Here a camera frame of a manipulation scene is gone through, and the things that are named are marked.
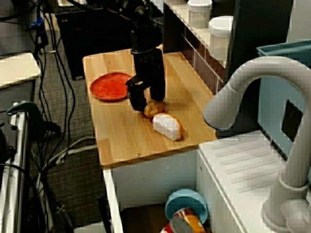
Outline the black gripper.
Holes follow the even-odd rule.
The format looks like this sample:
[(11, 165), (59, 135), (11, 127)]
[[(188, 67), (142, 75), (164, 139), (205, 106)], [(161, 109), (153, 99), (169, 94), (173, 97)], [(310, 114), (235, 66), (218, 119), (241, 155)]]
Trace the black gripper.
[(149, 50), (131, 49), (136, 75), (126, 82), (127, 95), (132, 108), (143, 112), (147, 102), (144, 96), (145, 85), (150, 87), (151, 99), (163, 101), (165, 98), (165, 72), (162, 51), (158, 48)]

